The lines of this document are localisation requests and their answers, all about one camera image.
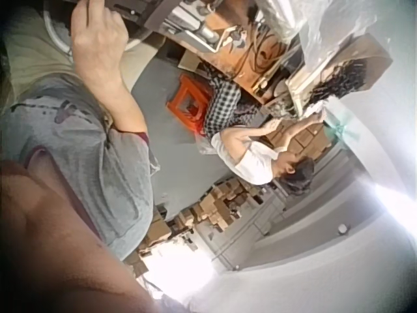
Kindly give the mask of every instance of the wooden surface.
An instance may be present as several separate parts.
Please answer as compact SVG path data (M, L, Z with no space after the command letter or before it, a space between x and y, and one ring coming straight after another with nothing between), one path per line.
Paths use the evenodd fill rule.
M263 96L257 97L252 90L252 86L262 74L262 71L260 71L261 73L254 71L255 53L251 48L252 27L248 20L249 9L253 6L253 0L225 0L217 11L207 16L206 19L207 25L213 30L220 31L234 25L243 26L248 32L246 47L243 49L234 48L231 51L231 45L227 45L220 48L217 53L201 53L186 42L176 40L175 36L168 36L168 38L197 54L202 60L210 63L229 77L235 77L234 81L241 88L254 96L261 104L265 104L270 100L272 92L267 91ZM262 68L269 67L274 62L268 59L283 53L283 45L279 44L274 35L268 36L261 46L261 51L265 53L262 54L266 56L266 59L260 55L257 58L257 63Z

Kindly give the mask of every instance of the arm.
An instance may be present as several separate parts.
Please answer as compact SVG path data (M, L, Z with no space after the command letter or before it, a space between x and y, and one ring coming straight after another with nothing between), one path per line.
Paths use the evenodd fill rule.
M154 312L147 292L68 202L16 163L1 165L2 253L33 299L97 290Z
M248 150L244 141L251 136L264 136L273 132L280 122L281 120L272 119L260 128L229 127L220 132L220 138L231 158L239 163Z
M147 132L145 118L123 83L120 61L128 31L104 0L81 0L72 13L71 38L77 74L124 132Z
M311 125L323 123L324 121L324 111L320 113L314 113L307 117L306 119L303 119L302 121L299 121L298 123L291 125L285 132L282 134L281 139L277 143L278 147L288 147L290 141L300 132L302 132L304 129L308 128Z

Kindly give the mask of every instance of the white shirt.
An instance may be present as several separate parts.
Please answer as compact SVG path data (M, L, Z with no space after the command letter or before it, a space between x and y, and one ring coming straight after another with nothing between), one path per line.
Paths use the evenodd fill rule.
M213 136L211 144L233 173L253 185L263 185L273 180L272 161L278 158L280 152L287 150L285 147L272 150L263 143L248 140L244 142L248 150L242 160L236 164L230 157L219 132Z

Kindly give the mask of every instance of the hand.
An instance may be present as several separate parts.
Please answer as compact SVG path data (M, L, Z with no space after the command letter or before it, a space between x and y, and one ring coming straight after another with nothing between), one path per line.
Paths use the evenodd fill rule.
M266 122L262 129L265 131L265 135L270 134L271 132L275 131L281 123L281 119L271 119L270 121Z
M326 110L322 109L319 113L314 113L309 118L314 124L323 123L324 119L326 119Z
M72 12L71 38L76 73L99 101L124 86L120 61L128 31L119 13L104 0L81 0Z

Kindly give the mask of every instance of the gray t-shirt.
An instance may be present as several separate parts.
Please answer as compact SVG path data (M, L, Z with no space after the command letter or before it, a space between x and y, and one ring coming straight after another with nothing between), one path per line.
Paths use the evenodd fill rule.
M156 160L143 137L106 130L100 106L79 80L61 74L35 83L0 118L0 131L3 160L26 164L39 147L50 153L121 260L140 244L152 220Z

